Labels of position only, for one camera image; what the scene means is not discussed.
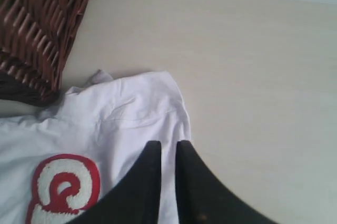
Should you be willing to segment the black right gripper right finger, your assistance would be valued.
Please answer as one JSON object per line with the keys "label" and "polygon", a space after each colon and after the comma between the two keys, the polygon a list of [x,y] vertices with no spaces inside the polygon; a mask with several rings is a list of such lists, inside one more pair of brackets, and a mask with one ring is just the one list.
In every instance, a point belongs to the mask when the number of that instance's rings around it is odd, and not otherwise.
{"label": "black right gripper right finger", "polygon": [[187,140],[176,145],[175,191],[179,223],[274,223],[224,186]]}

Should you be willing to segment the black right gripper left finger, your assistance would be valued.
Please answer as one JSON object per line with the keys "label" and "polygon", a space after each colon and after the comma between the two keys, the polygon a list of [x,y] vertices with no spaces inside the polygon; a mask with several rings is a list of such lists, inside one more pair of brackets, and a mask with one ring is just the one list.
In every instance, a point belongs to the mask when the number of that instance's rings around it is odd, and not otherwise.
{"label": "black right gripper left finger", "polygon": [[158,223],[160,195],[161,143],[149,141],[120,182],[69,223]]}

